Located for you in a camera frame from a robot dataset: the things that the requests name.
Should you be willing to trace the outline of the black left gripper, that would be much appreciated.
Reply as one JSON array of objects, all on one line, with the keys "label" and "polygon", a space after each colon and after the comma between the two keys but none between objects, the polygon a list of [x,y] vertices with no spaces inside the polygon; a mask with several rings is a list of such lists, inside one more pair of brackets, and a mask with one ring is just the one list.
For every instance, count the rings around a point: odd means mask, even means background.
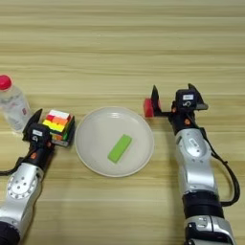
[{"label": "black left gripper", "polygon": [[[42,110],[39,109],[30,117],[23,133],[26,133],[33,123],[39,122],[41,114]],[[51,132],[52,143],[54,145],[68,147],[73,141],[75,131],[75,117],[72,117],[62,132]],[[24,162],[39,167],[42,170],[46,170],[54,155],[55,146],[52,143],[48,142],[45,145],[30,143],[29,152],[24,157]]]}]

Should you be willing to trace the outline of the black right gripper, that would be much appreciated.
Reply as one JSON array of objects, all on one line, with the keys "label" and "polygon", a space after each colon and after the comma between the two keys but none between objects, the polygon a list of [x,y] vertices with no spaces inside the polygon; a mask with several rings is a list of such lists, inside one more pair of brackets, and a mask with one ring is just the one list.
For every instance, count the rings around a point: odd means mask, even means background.
[{"label": "black right gripper", "polygon": [[[190,90],[193,90],[196,95],[196,110],[208,110],[209,106],[204,103],[201,94],[197,90],[197,88],[189,83],[188,87]],[[177,134],[181,130],[184,129],[193,129],[197,128],[197,124],[195,122],[195,114],[193,111],[189,112],[164,112],[160,106],[159,93],[156,86],[153,86],[151,93],[151,104],[153,108],[153,115],[155,117],[168,117],[168,120],[172,126],[173,132]]]}]

